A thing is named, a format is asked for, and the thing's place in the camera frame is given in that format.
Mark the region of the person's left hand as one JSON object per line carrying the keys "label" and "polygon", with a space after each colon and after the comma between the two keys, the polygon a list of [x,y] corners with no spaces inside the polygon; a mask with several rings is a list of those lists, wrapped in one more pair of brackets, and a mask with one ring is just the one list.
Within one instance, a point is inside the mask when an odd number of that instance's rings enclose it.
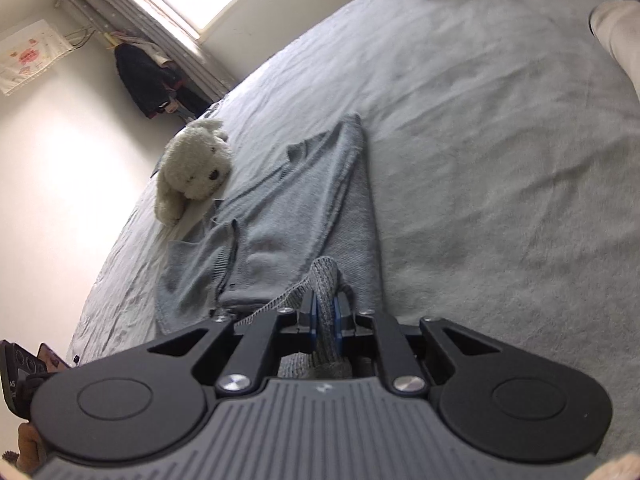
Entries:
{"label": "person's left hand", "polygon": [[31,422],[22,422],[17,429],[18,451],[6,451],[2,460],[23,474],[33,474],[47,460],[42,437]]}

